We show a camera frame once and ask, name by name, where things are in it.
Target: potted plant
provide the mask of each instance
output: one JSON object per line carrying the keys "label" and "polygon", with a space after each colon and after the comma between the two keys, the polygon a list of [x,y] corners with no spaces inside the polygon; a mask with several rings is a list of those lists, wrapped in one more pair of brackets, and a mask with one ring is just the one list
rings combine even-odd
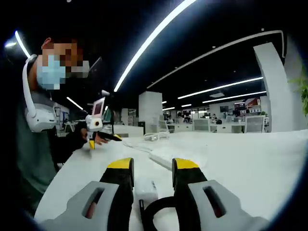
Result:
{"label": "potted plant", "polygon": [[303,102],[303,113],[306,117],[308,117],[308,78],[301,77],[289,80],[289,82],[296,83],[298,85],[297,91],[301,94],[301,99]]}

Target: white table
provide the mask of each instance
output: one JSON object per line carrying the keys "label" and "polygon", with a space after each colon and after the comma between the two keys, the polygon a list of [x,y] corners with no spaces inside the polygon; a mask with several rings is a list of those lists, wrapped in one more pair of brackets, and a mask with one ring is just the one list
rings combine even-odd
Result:
{"label": "white table", "polygon": [[193,131],[193,125],[192,124],[167,124],[169,129],[174,129],[174,132],[181,132],[181,131]]}
{"label": "white table", "polygon": [[233,127],[244,127],[245,125],[245,122],[224,122],[222,124],[210,124],[211,127],[215,127],[217,129],[217,133],[235,133]]}
{"label": "white table", "polygon": [[116,134],[128,134],[128,137],[142,137],[143,128],[128,125],[114,125],[114,132]]}
{"label": "white table", "polygon": [[[237,195],[250,215],[272,219],[296,185],[306,158],[307,137],[308,130],[248,134],[181,132],[148,146],[152,154],[168,161],[173,157],[193,160],[208,180],[217,180]],[[173,195],[171,171],[149,160],[147,153],[115,141],[93,151],[86,144],[73,153],[55,176],[38,206],[35,220],[40,223],[63,213],[69,198],[90,181],[100,180],[110,162],[125,157],[135,160],[135,181],[153,180],[159,198]],[[158,230],[178,230],[176,211],[163,209],[154,223]],[[136,197],[129,227],[142,230]]]}

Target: ceiling light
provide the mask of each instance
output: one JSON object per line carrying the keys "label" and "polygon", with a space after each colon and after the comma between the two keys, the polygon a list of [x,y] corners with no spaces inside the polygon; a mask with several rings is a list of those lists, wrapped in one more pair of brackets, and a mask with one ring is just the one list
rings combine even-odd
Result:
{"label": "ceiling light", "polygon": [[244,95],[230,96],[230,97],[216,99],[216,100],[208,100],[208,101],[203,101],[202,103],[209,103],[209,102],[214,102],[214,101],[227,100],[227,99],[233,99],[233,98],[243,97],[247,95],[255,95],[255,94],[262,94],[262,93],[266,93],[266,91],[254,92],[254,93],[249,93],[249,94],[244,94]]}
{"label": "ceiling light", "polygon": [[169,108],[164,108],[163,111],[165,110],[171,110],[171,109],[174,109],[175,107],[169,107]]}
{"label": "ceiling light", "polygon": [[182,105],[181,107],[188,107],[188,106],[191,106],[192,104],[185,104],[185,105]]}
{"label": "ceiling light", "polygon": [[217,89],[221,89],[221,88],[226,88],[226,87],[230,87],[230,86],[234,86],[234,85],[238,85],[238,84],[242,84],[242,83],[248,83],[248,82],[252,82],[252,81],[256,81],[256,80],[260,80],[260,79],[263,79],[263,77],[252,78],[252,79],[248,79],[248,80],[244,80],[244,81],[240,81],[240,82],[236,82],[236,83],[231,83],[231,84],[223,85],[223,86],[216,87],[216,88],[211,88],[211,89],[207,89],[207,90],[202,90],[202,91],[195,92],[195,93],[192,93],[192,94],[180,96],[180,97],[178,97],[178,99],[183,99],[183,98],[186,98],[186,97],[190,97],[190,96],[193,96],[193,95],[198,95],[198,94],[205,93],[205,92],[209,92],[209,91],[212,91],[212,90],[217,90]]}
{"label": "ceiling light", "polygon": [[147,47],[151,44],[151,42],[156,38],[156,36],[176,17],[178,16],[183,10],[185,10],[189,5],[194,3],[196,0],[185,0],[180,5],[178,5],[168,16],[155,28],[155,30],[150,34],[150,36],[146,39],[146,41],[141,45],[137,53],[129,62],[128,66],[126,67],[125,71],[123,72],[121,78],[119,79],[118,83],[115,86],[114,92],[116,92],[122,82],[124,81],[125,77],[128,75],[131,68],[134,66],[136,61],[140,58],[142,53],[147,49]]}
{"label": "ceiling light", "polygon": [[72,102],[73,104],[75,104],[77,107],[79,107],[81,110],[83,110],[82,107],[80,107],[77,103],[75,103],[75,101],[73,101],[71,98],[67,97],[67,99]]}
{"label": "ceiling light", "polygon": [[5,44],[4,46],[5,47],[12,47],[12,46],[15,46],[17,44],[17,42],[9,42],[7,44]]}
{"label": "ceiling light", "polygon": [[222,96],[225,96],[223,93],[216,93],[216,94],[213,94],[213,95],[210,95],[210,97],[213,97],[213,98],[219,98],[219,97],[222,97]]}
{"label": "ceiling light", "polygon": [[160,82],[160,81],[162,81],[163,79],[167,78],[168,76],[170,76],[170,75],[176,73],[177,71],[180,71],[181,69],[183,69],[183,68],[185,68],[185,67],[187,67],[187,66],[193,64],[194,62],[197,62],[198,60],[203,59],[204,57],[209,56],[210,54],[213,54],[213,53],[218,52],[218,51],[220,51],[220,50],[222,50],[222,49],[225,49],[225,48],[227,48],[227,47],[229,47],[229,46],[232,46],[232,45],[234,45],[234,44],[238,44],[238,43],[240,43],[240,42],[244,42],[244,41],[247,41],[247,40],[250,40],[250,39],[258,38],[258,37],[260,37],[260,36],[267,36],[267,35],[272,35],[272,34],[280,34],[280,35],[281,35],[281,39],[282,39],[282,43],[281,43],[281,44],[282,44],[282,49],[281,49],[281,51],[282,51],[281,53],[282,53],[282,54],[281,54],[281,56],[282,56],[282,58],[284,58],[284,57],[285,57],[285,54],[284,54],[284,34],[283,34],[283,31],[282,31],[282,30],[264,31],[264,32],[260,32],[260,33],[254,34],[254,35],[246,36],[246,37],[244,37],[244,38],[240,38],[240,39],[238,39],[238,40],[235,40],[235,41],[229,42],[229,43],[227,43],[227,44],[225,44],[225,45],[222,45],[222,46],[220,46],[220,47],[217,47],[217,48],[215,48],[214,50],[210,50],[210,51],[208,51],[207,53],[204,53],[204,54],[202,54],[202,55],[200,55],[200,56],[198,56],[198,57],[196,57],[196,58],[194,58],[194,59],[188,61],[187,63],[183,64],[182,66],[179,66],[177,69],[175,69],[175,70],[169,72],[168,74],[162,76],[160,79],[156,80],[154,83],[152,83],[151,85],[149,85],[149,86],[147,87],[147,89],[151,88],[152,86],[154,86],[154,85],[157,84],[158,82]]}
{"label": "ceiling light", "polygon": [[25,48],[23,42],[21,41],[21,39],[20,39],[19,34],[18,34],[17,31],[15,31],[15,37],[16,37],[16,39],[17,39],[17,42],[18,42],[19,46],[20,46],[21,49],[24,51],[24,53],[25,53],[25,55],[27,56],[27,58],[30,58],[30,54],[29,54],[29,52],[26,50],[26,48]]}

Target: face mask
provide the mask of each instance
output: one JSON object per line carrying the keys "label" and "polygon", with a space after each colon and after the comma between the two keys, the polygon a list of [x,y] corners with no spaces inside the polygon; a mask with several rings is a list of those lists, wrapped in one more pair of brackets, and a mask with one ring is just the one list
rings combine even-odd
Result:
{"label": "face mask", "polygon": [[59,90],[65,83],[65,66],[55,55],[48,55],[48,66],[37,65],[37,82],[44,90]]}

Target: office chair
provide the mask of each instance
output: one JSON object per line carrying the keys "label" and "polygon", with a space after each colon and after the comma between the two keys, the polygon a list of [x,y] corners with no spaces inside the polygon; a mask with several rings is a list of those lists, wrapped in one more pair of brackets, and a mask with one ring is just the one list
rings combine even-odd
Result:
{"label": "office chair", "polygon": [[245,133],[262,133],[264,132],[265,115],[246,116]]}

